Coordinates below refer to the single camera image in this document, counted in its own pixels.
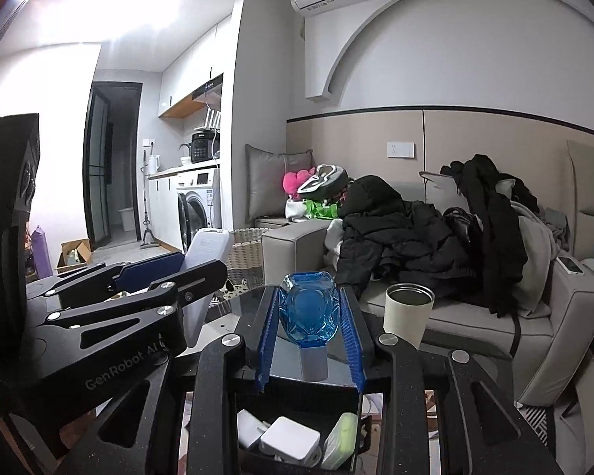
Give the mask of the white power adapter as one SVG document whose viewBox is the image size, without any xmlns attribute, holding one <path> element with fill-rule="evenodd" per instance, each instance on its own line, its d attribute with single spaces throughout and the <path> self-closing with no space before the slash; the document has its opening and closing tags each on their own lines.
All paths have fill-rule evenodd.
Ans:
<svg viewBox="0 0 594 475">
<path fill-rule="evenodd" d="M 180 289 L 182 323 L 187 347 L 199 337 L 212 295 L 227 278 L 226 261 L 232 249 L 232 234 L 221 228 L 202 228 L 185 254 L 181 272 L 188 280 Z"/>
</svg>

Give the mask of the blue plastic bottle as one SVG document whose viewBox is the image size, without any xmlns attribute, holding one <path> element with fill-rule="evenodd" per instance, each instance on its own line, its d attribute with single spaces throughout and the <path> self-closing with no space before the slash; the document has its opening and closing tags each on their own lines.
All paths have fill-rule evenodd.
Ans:
<svg viewBox="0 0 594 475">
<path fill-rule="evenodd" d="M 339 327 L 338 289 L 327 271 L 287 275 L 281 284 L 280 318 L 286 337 L 299 348 L 308 382 L 328 378 L 327 343 Z"/>
</svg>

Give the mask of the translucent green pill case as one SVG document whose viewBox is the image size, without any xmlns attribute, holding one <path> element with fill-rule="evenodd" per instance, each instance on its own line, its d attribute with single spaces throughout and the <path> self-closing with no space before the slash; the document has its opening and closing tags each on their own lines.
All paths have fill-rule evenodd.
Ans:
<svg viewBox="0 0 594 475">
<path fill-rule="evenodd" d="M 324 442 L 321 469 L 336 471 L 351 458 L 356 446 L 357 431 L 358 416 L 353 413 L 343 413 Z"/>
</svg>

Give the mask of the cardboard box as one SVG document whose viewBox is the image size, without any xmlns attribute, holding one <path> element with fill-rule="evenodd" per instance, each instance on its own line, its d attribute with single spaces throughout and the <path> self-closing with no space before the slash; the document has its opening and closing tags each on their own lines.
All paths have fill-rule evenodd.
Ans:
<svg viewBox="0 0 594 475">
<path fill-rule="evenodd" d="M 61 252 L 57 261 L 57 272 L 72 271 L 86 267 L 91 263 L 92 250 L 88 238 L 71 240 L 61 244 Z"/>
</svg>

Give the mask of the grey sofa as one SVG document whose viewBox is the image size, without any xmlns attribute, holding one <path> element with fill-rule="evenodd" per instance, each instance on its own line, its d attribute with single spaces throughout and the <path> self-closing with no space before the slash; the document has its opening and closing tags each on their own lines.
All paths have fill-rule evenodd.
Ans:
<svg viewBox="0 0 594 475">
<path fill-rule="evenodd" d="M 439 174 L 455 188 L 454 203 L 439 207 L 447 225 L 466 249 L 473 280 L 463 293 L 438 297 L 428 328 L 460 339 L 478 340 L 499 348 L 511 358 L 513 398 L 526 407 L 551 407 L 571 385 L 594 340 L 594 275 L 567 271 L 570 255 L 561 250 L 544 222 L 537 198 L 512 175 L 497 184 L 511 198 L 518 214 L 528 260 L 523 278 L 513 289 L 515 314 L 499 317 L 478 302 L 480 285 L 473 257 L 481 243 L 481 221 L 452 177 Z M 343 236 L 342 220 L 306 220 L 265 233 L 262 239 L 264 277 L 277 285 L 294 272 L 327 270 L 336 281 Z M 381 309 L 386 289 L 393 284 L 371 280 L 362 304 Z"/>
</svg>

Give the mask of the washing machine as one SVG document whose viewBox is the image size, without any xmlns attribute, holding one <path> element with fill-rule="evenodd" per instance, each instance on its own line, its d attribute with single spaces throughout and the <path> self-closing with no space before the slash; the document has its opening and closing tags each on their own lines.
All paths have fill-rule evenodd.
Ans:
<svg viewBox="0 0 594 475">
<path fill-rule="evenodd" d="M 176 177 L 182 250 L 187 252 L 203 228 L 221 228 L 220 177 L 217 166 Z"/>
</svg>

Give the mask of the white charger in box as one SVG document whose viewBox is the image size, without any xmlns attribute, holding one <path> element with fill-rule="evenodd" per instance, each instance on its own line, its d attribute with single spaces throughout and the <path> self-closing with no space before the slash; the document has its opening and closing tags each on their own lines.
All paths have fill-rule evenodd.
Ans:
<svg viewBox="0 0 594 475">
<path fill-rule="evenodd" d="M 296 466 L 314 466 L 321 460 L 321 433 L 281 416 L 259 438 L 263 454 Z"/>
</svg>

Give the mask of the wicker basket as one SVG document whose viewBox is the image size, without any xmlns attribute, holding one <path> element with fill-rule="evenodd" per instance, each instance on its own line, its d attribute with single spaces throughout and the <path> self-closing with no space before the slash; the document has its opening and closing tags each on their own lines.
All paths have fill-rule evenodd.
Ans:
<svg viewBox="0 0 594 475">
<path fill-rule="evenodd" d="M 252 227 L 233 230 L 232 249 L 227 256 L 228 270 L 249 270 L 263 267 L 262 237 L 270 228 Z"/>
</svg>

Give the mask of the black storage box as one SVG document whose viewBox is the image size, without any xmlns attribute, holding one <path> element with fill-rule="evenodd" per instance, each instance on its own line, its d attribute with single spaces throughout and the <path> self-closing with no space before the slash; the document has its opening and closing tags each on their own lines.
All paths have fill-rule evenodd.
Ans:
<svg viewBox="0 0 594 475">
<path fill-rule="evenodd" d="M 382 399 L 353 386 L 270 378 L 263 389 L 239 381 L 235 409 L 242 474 L 361 474 Z"/>
</svg>

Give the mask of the microwave oven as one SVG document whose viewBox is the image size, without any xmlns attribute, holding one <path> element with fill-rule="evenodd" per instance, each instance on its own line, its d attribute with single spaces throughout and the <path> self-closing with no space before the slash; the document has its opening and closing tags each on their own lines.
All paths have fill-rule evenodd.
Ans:
<svg viewBox="0 0 594 475">
<path fill-rule="evenodd" d="M 193 163 L 217 160 L 220 157 L 220 132 L 199 127 L 192 133 L 190 147 Z"/>
</svg>

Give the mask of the grey cushion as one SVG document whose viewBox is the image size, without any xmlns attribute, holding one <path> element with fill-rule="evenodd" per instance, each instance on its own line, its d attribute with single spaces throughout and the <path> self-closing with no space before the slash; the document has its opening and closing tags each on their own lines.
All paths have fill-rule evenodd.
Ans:
<svg viewBox="0 0 594 475">
<path fill-rule="evenodd" d="M 313 166 L 311 150 L 297 153 L 272 153 L 246 145 L 247 159 L 247 220 L 284 215 L 287 195 L 283 178 Z"/>
</svg>

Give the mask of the white cup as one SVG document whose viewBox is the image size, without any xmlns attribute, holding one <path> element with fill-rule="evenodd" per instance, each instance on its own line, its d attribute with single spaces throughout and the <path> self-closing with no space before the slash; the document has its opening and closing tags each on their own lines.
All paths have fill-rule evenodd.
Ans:
<svg viewBox="0 0 594 475">
<path fill-rule="evenodd" d="M 389 286 L 385 293 L 385 333 L 393 334 L 418 350 L 433 304 L 434 294 L 428 287 L 414 283 Z"/>
</svg>

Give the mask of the black framed door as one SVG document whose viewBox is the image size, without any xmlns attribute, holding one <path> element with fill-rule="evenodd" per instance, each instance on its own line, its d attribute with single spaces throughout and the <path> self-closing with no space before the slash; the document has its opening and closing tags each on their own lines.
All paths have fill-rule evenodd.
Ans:
<svg viewBox="0 0 594 475">
<path fill-rule="evenodd" d="M 137 137 L 142 84 L 91 85 L 82 156 L 86 233 L 97 250 L 138 239 Z"/>
</svg>

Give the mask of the black jacket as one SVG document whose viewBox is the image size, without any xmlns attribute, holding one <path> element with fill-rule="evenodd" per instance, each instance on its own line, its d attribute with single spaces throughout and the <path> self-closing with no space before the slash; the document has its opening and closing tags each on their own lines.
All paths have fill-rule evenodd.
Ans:
<svg viewBox="0 0 594 475">
<path fill-rule="evenodd" d="M 406 201 L 379 176 L 362 176 L 348 186 L 339 218 L 336 283 L 356 296 L 377 280 L 419 284 L 451 297 L 473 280 L 465 247 L 436 207 Z"/>
</svg>

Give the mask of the wall switch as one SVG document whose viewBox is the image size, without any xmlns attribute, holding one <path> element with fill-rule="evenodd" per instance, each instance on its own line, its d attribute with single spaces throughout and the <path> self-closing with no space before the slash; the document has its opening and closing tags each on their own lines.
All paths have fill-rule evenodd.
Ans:
<svg viewBox="0 0 594 475">
<path fill-rule="evenodd" d="M 392 159 L 415 159 L 416 145 L 414 142 L 388 142 L 386 156 Z"/>
</svg>

